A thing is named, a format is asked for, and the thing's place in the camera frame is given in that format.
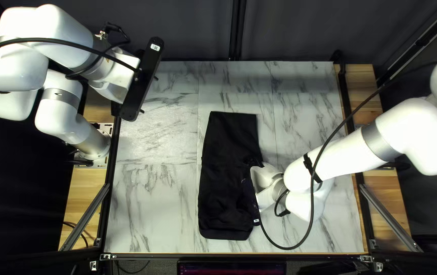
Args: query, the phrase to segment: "black cable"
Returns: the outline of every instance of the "black cable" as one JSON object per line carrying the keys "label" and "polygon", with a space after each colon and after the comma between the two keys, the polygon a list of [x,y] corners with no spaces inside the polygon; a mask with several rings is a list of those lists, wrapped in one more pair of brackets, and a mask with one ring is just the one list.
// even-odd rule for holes
{"label": "black cable", "polygon": [[[268,236],[268,234],[266,233],[266,230],[264,229],[264,225],[263,225],[263,221],[262,221],[262,219],[260,218],[259,219],[259,225],[261,226],[261,229],[263,230],[263,233],[264,233],[264,236],[266,237],[266,239],[268,239],[268,241],[272,244],[272,245],[274,245],[275,247],[277,247],[277,248],[279,248],[279,249],[282,249],[282,250],[292,250],[292,249],[295,249],[295,248],[297,248],[297,247],[299,247],[299,246],[301,246],[301,244],[307,239],[307,237],[308,237],[308,234],[310,234],[310,231],[312,230],[312,225],[313,225],[313,214],[314,214],[314,201],[313,201],[313,199],[314,199],[314,197],[313,197],[313,193],[314,193],[314,191],[313,191],[313,182],[314,182],[314,180],[313,180],[313,178],[315,177],[315,175],[317,174],[317,172],[315,171],[315,168],[317,168],[317,164],[319,163],[319,159],[320,159],[320,156],[322,155],[322,153],[324,152],[324,150],[325,150],[325,147],[327,147],[327,144],[329,144],[329,142],[332,140],[332,138],[335,136],[335,134],[344,126],[344,124],[346,123],[346,122],[348,122],[350,119],[352,119],[352,117],[354,116],[354,114],[355,113],[357,113],[357,111],[359,111],[359,109],[361,109],[361,107],[362,106],[364,106],[366,103],[368,103],[368,101],[369,100],[371,100],[373,97],[375,97],[377,94],[379,94],[379,93],[381,93],[382,91],[384,91],[384,90],[386,90],[388,87],[390,87],[392,84],[394,84],[394,83],[396,83],[396,82],[398,82],[401,78],[403,78],[403,77],[405,77],[405,76],[407,76],[407,75],[410,75],[411,73],[413,73],[413,72],[417,72],[418,70],[420,70],[420,69],[422,69],[423,67],[426,67],[426,66],[430,66],[430,65],[433,65],[434,63],[437,63],[437,61],[433,61],[433,62],[429,62],[429,63],[426,63],[426,64],[424,64],[424,65],[422,65],[422,66],[419,66],[419,67],[417,67],[417,68],[414,68],[414,69],[412,69],[412,70],[410,70],[410,71],[408,71],[408,72],[405,72],[405,73],[403,73],[403,74],[401,74],[399,77],[397,77],[397,78],[394,78],[394,79],[391,79],[390,81],[388,81],[388,82],[386,82],[385,84],[383,84],[381,87],[379,87],[374,93],[372,93],[368,98],[366,98],[363,102],[361,102],[361,104],[359,104],[359,106],[356,108],[356,109],[354,109],[353,111],[352,111],[352,113],[349,115],[349,116],[347,116],[338,126],[337,126],[337,128],[332,132],[332,134],[327,138],[327,140],[324,142],[324,144],[322,145],[322,147],[320,148],[320,151],[319,151],[319,154],[317,155],[317,158],[315,159],[315,162],[314,162],[314,164],[313,164],[313,168],[312,168],[312,174],[310,175],[310,221],[309,221],[309,223],[308,223],[308,227],[307,227],[307,231],[305,232],[305,234],[304,234],[304,236],[303,236],[303,238],[297,243],[297,244],[295,244],[294,246],[291,246],[291,247],[283,247],[283,246],[280,246],[280,245],[278,245],[278,244],[276,244],[269,236]],[[275,204],[275,208],[278,206],[278,203],[279,203],[279,199],[278,200],[276,200],[276,204]]]}
{"label": "black cable", "polygon": [[87,159],[70,159],[70,160],[66,160],[65,162],[71,163],[76,166],[87,166],[87,167],[93,166],[93,160],[87,160]]}
{"label": "black cable", "polygon": [[147,266],[150,262],[151,262],[151,261],[147,261],[147,263],[144,265],[143,268],[141,268],[141,269],[139,269],[139,270],[137,270],[137,271],[135,271],[135,272],[130,272],[130,271],[125,270],[124,268],[122,268],[122,267],[120,266],[120,264],[118,263],[118,261],[115,261],[115,264],[117,265],[117,270],[121,270],[121,271],[123,271],[123,272],[125,272],[125,273],[127,273],[127,274],[137,274],[137,273],[143,271],[144,268],[146,268],[146,266]]}
{"label": "black cable", "polygon": [[280,214],[278,214],[277,211],[276,211],[276,209],[278,209],[278,204],[280,203],[280,200],[283,198],[284,195],[286,195],[286,193],[287,193],[288,191],[289,191],[288,189],[285,190],[285,191],[283,191],[283,193],[281,193],[281,195],[280,195],[280,196],[278,197],[278,199],[276,200],[276,203],[275,203],[275,216],[277,216],[277,217],[282,217],[282,216],[284,216],[284,215],[288,215],[288,214],[290,214],[290,211],[289,211],[288,209],[284,210],[284,211],[281,212]]}
{"label": "black cable", "polygon": [[69,41],[65,41],[65,40],[60,40],[60,39],[54,39],[54,38],[16,38],[16,39],[11,39],[11,40],[7,40],[7,41],[3,41],[0,42],[0,48],[7,46],[7,45],[11,45],[11,44],[18,44],[18,43],[28,43],[28,42],[44,42],[44,43],[53,43],[53,44],[60,44],[60,45],[64,45],[64,46],[69,46],[69,47],[74,47],[74,48],[79,48],[81,50],[90,52],[90,53],[94,53],[98,56],[101,57],[105,57],[106,59],[112,60],[130,70],[132,70],[133,72],[138,72],[139,70],[132,67],[131,65],[125,63],[124,61],[117,59],[116,57],[113,57],[109,54],[106,54],[104,52],[100,52],[99,50],[95,50],[93,48],[84,46],[84,45],[80,45],[78,43],[73,43],[73,42],[69,42]]}
{"label": "black cable", "polygon": [[[125,45],[125,44],[128,44],[130,41],[122,41],[122,42],[119,42],[119,43],[117,43],[117,44],[114,44],[114,45],[110,45],[109,47],[107,47],[104,51],[103,51],[103,53],[107,53],[109,50],[111,50],[111,49],[113,49],[113,48],[115,48],[115,47],[119,47],[119,46],[123,46],[123,45]],[[77,77],[77,76],[79,76],[79,75],[81,75],[81,74],[83,74],[83,73],[85,73],[85,72],[87,72],[87,71],[89,71],[91,68],[93,68],[100,60],[102,59],[102,57],[101,56],[99,56],[97,59],[95,59],[91,64],[89,64],[88,66],[86,66],[85,68],[83,68],[83,69],[81,69],[81,70],[79,70],[79,71],[77,71],[77,72],[72,72],[72,73],[68,73],[67,75],[66,75],[66,78],[67,79],[72,79],[72,78],[75,78],[75,77]]]}
{"label": "black cable", "polygon": [[[68,222],[63,222],[63,225],[66,225],[66,226],[69,226],[69,227],[71,227],[71,228],[75,228],[75,226],[74,225],[72,225],[72,224],[69,224]],[[86,240],[86,238],[85,238],[85,236],[81,233],[81,237],[83,238],[83,240],[85,241],[85,244],[86,244],[86,248],[88,248],[89,246],[88,246],[88,241]]]}

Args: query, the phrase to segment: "metal pole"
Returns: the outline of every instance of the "metal pole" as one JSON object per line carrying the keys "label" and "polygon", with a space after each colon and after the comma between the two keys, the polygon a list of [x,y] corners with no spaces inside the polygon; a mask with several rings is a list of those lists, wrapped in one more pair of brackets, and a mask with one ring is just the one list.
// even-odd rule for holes
{"label": "metal pole", "polygon": [[69,251],[72,249],[73,246],[75,246],[76,241],[78,240],[79,236],[85,229],[86,225],[92,218],[95,211],[98,209],[98,206],[105,198],[106,194],[108,193],[108,190],[110,189],[111,184],[105,184],[101,187],[100,191],[96,195],[96,197],[93,199],[92,203],[90,203],[90,206],[88,209],[86,209],[85,213],[79,219],[78,224],[76,224],[75,228],[71,231],[68,238],[64,242],[63,246],[59,251]]}
{"label": "metal pole", "polygon": [[366,184],[358,185],[361,194],[374,206],[374,208],[380,213],[383,219],[388,223],[395,235],[402,241],[410,251],[423,252],[412,237],[402,228],[402,226],[393,218],[383,204],[376,198],[376,196],[369,190]]}

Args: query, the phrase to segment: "black cloth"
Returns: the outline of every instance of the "black cloth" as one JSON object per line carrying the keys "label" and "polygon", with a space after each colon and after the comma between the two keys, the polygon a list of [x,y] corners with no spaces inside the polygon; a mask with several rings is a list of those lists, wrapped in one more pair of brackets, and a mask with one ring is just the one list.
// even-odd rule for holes
{"label": "black cloth", "polygon": [[210,112],[201,163],[200,234],[246,240],[259,219],[250,179],[250,167],[263,165],[256,115]]}

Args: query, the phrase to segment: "black strap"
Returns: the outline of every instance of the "black strap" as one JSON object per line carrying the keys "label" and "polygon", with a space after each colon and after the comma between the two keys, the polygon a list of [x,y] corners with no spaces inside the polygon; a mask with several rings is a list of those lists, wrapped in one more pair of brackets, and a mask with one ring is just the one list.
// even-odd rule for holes
{"label": "black strap", "polygon": [[[308,153],[303,155],[303,164],[305,165],[305,168],[307,168],[310,175],[312,175],[312,173],[313,173],[312,161],[310,160],[310,158],[308,157],[307,154]],[[319,178],[319,175],[317,175],[317,173],[315,173],[315,176],[313,177],[313,179],[319,184],[319,188],[317,189],[317,190],[319,190],[320,187],[322,187],[323,181]]]}

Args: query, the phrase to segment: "metal bracket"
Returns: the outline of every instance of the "metal bracket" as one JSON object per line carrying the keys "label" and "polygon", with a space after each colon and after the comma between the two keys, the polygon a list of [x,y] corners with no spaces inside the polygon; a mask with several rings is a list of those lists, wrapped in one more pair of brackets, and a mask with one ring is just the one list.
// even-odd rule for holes
{"label": "metal bracket", "polygon": [[383,263],[373,263],[374,272],[383,271]]}
{"label": "metal bracket", "polygon": [[369,248],[371,249],[378,249],[378,244],[376,243],[375,239],[369,239]]}
{"label": "metal bracket", "polygon": [[100,254],[100,261],[110,260],[110,254]]}
{"label": "metal bracket", "polygon": [[[110,138],[113,134],[113,123],[98,123],[99,124],[99,131],[102,134],[108,134]],[[75,165],[75,168],[78,169],[106,169],[108,166],[108,154],[104,155],[103,157],[99,159],[93,160],[93,166],[85,166],[85,165]],[[75,153],[75,159],[84,159],[84,153],[78,151]]]}
{"label": "metal bracket", "polygon": [[100,247],[101,238],[96,238],[93,242],[93,247]]}
{"label": "metal bracket", "polygon": [[361,255],[359,256],[359,260],[365,263],[372,263],[373,258],[370,255]]}
{"label": "metal bracket", "polygon": [[90,262],[90,270],[91,271],[96,271],[96,261]]}

